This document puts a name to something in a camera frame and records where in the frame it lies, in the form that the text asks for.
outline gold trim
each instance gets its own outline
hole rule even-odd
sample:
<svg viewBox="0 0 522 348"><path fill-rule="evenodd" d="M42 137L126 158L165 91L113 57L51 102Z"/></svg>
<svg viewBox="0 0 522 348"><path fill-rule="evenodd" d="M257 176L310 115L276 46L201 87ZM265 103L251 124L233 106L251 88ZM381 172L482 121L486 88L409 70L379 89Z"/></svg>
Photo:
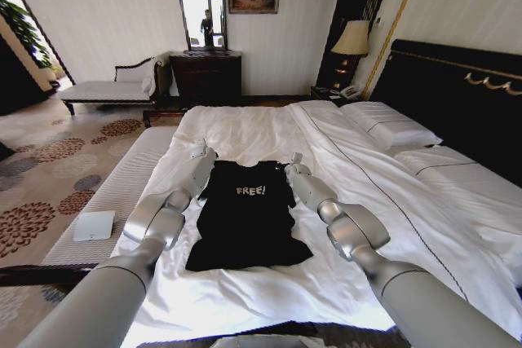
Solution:
<svg viewBox="0 0 522 348"><path fill-rule="evenodd" d="M516 75L514 73L503 73L502 71L495 71L494 69L481 68L481 67L476 67L475 65L469 65L469 64L464 64L464 63L456 63L454 61L437 59L436 57L416 55L416 54L411 53L411 52L397 51L395 49L392 49L391 52L392 53L399 53L401 55L406 55L406 56L411 56L411 57L417 57L418 59L436 61L437 63L454 65L455 67L471 69L473 71L479 71L481 73L491 73L493 75L498 75L499 77L509 77L510 79L517 79L519 81L522 81L522 75Z"/></svg>
<svg viewBox="0 0 522 348"><path fill-rule="evenodd" d="M489 81L489 77L485 77L481 81L474 81L473 79L471 79L471 73L467 73L467 75L464 77L464 80L474 86L484 85L490 90L502 89L505 92L507 92L509 95L522 95L522 91L514 91L511 89L510 81L507 81L506 83L502 83L501 85L494 85L493 83L491 83Z"/></svg>
<svg viewBox="0 0 522 348"><path fill-rule="evenodd" d="M473 79L471 79L471 73L467 73L467 75L464 77L464 80L473 86L481 85L482 82L484 81L484 79L481 79L479 81L474 81Z"/></svg>
<svg viewBox="0 0 522 348"><path fill-rule="evenodd" d="M378 53L377 60L375 61L374 67L372 68L372 72L369 74L368 80L366 81L366 86L362 91L361 95L362 95L363 99L368 99L369 85L371 84L372 80L374 79L375 73L377 72L377 68L381 64L381 61L383 60L384 52L386 52L386 49L388 48L388 46L390 44L393 33L395 32L395 29L397 27L397 24L399 23L399 20L402 17L402 12L406 8L406 3L408 3L408 0L402 0L402 2L400 3L399 10L397 10L395 19L393 20L393 23L391 24L390 30L388 30L386 39L384 40L383 46L381 47L381 51Z"/></svg>

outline patterned carpet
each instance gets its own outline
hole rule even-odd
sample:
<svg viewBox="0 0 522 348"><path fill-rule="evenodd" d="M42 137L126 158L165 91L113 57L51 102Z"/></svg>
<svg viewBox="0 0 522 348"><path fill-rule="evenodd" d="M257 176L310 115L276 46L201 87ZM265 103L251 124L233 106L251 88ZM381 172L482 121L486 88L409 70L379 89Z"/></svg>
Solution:
<svg viewBox="0 0 522 348"><path fill-rule="evenodd" d="M144 130L145 107L75 105L57 98L0 117L0 267L38 264ZM0 288L0 341L16 346L63 295Z"/></svg>

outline potted plant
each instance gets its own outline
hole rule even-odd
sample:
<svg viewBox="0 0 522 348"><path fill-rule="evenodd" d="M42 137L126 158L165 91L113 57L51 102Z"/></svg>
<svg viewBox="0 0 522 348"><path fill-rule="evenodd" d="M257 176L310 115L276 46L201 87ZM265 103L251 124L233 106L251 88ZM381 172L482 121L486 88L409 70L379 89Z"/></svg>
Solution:
<svg viewBox="0 0 522 348"><path fill-rule="evenodd" d="M30 14L22 7L8 0L0 0L0 14L11 26L12 31L18 37L25 50L31 55L34 63L42 69L48 81L56 79L55 73L51 68L49 51L40 42L38 31L29 23L25 17Z"/></svg>

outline doorway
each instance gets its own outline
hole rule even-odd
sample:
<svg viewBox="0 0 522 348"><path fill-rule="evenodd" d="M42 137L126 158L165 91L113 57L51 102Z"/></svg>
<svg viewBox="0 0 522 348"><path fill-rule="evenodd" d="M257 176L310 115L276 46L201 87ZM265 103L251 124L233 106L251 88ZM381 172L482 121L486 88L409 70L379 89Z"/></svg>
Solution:
<svg viewBox="0 0 522 348"><path fill-rule="evenodd" d="M55 89L73 84L74 80L25 0L0 0L0 15Z"/></svg>

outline bed frame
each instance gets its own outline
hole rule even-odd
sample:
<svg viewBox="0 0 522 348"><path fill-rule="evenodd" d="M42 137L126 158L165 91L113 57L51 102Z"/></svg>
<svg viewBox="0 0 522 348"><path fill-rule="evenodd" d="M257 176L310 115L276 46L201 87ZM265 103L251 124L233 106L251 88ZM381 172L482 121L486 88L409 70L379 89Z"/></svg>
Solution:
<svg viewBox="0 0 522 348"><path fill-rule="evenodd" d="M522 186L522 55L395 40L370 99Z"/></svg>

